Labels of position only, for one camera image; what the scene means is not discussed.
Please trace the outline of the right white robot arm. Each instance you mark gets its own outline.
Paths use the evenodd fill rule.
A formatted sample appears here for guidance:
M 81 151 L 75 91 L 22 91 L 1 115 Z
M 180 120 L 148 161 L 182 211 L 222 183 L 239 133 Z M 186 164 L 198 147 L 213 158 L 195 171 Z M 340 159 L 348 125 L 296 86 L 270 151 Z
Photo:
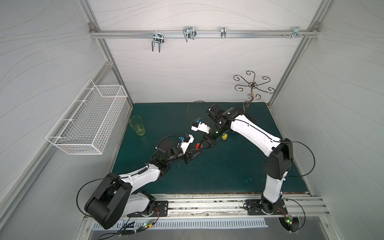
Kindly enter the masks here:
M 200 148 L 213 146 L 219 137 L 232 130 L 261 150 L 267 157 L 264 163 L 266 186 L 257 207 L 266 215 L 277 209 L 282 199 L 283 182 L 288 176 L 293 163 L 293 144 L 290 140 L 281 140 L 253 123 L 244 112 L 236 108 L 224 111 L 217 104 L 210 106 L 207 114 L 213 121 L 209 127 L 202 120 L 193 123 L 196 131 L 204 132 Z

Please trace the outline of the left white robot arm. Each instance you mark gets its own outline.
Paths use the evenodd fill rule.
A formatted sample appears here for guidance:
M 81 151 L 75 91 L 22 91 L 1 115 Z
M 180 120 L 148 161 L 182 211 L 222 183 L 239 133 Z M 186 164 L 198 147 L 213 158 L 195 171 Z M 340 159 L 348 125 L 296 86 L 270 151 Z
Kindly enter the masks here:
M 162 178 L 172 163 L 184 161 L 188 164 L 201 152 L 202 149 L 191 146 L 191 141 L 179 141 L 176 146 L 171 142 L 160 144 L 143 168 L 122 175 L 109 173 L 102 178 L 84 206 L 85 214 L 106 230 L 122 216 L 150 217 L 155 213 L 156 199 L 139 189 Z

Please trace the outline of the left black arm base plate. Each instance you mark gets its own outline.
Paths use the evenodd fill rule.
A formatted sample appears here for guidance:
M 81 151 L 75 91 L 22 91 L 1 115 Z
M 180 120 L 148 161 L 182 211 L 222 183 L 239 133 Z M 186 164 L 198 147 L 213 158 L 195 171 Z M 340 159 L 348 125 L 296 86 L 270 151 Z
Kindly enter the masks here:
M 133 217 L 133 218 L 167 217 L 168 207 L 169 207 L 168 201 L 154 201 L 152 204 L 150 204 L 150 207 L 145 211 L 126 214 L 124 215 L 124 217 Z

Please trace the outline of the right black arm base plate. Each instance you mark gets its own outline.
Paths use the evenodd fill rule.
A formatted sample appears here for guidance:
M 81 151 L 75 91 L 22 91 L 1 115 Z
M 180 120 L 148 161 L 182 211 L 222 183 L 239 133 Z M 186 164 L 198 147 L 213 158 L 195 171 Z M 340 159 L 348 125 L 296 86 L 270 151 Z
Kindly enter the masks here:
M 245 200 L 243 208 L 250 216 L 284 215 L 288 213 L 282 199 L 278 200 L 276 203 L 270 203 L 268 200 L 264 199 Z

